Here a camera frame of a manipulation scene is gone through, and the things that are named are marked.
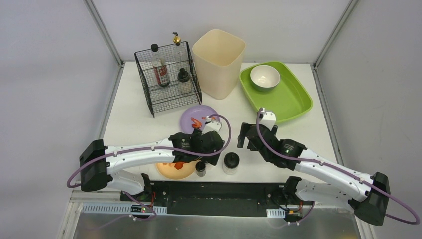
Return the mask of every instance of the beige bin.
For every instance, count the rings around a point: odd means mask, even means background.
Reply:
[[[211,30],[192,47],[201,90],[222,100],[239,80],[246,43],[222,30]]]

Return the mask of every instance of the white bowl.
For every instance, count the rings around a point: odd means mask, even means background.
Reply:
[[[250,74],[255,89],[263,92],[270,91],[280,83],[280,74],[271,66],[259,65]]]

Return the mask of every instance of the purple plate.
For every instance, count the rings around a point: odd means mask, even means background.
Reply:
[[[192,133],[194,131],[194,128],[192,127],[194,122],[192,122],[191,117],[193,117],[199,122],[201,122],[201,130],[203,130],[205,127],[205,119],[202,119],[202,117],[213,114],[217,114],[217,111],[215,111],[209,106],[192,106],[189,109],[185,110],[185,112],[183,112],[182,116],[180,117],[180,128],[182,129],[183,133]]]

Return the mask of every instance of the gray floor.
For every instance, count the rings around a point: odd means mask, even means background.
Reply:
[[[282,219],[158,216],[150,222],[122,218],[100,230],[95,228],[118,217],[111,214],[81,213],[75,239],[359,239],[356,220],[338,209],[315,208],[300,226],[279,227]]]

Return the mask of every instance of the perforated metal strip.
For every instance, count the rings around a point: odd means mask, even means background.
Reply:
[[[285,218],[286,212],[282,209],[267,209],[268,218]]]
[[[133,215],[150,215],[149,212],[134,212],[132,207],[141,209],[139,205],[118,204],[118,203],[84,203],[82,213],[103,213],[103,214],[133,214]],[[158,215],[166,215],[166,207],[154,206],[154,211]]]

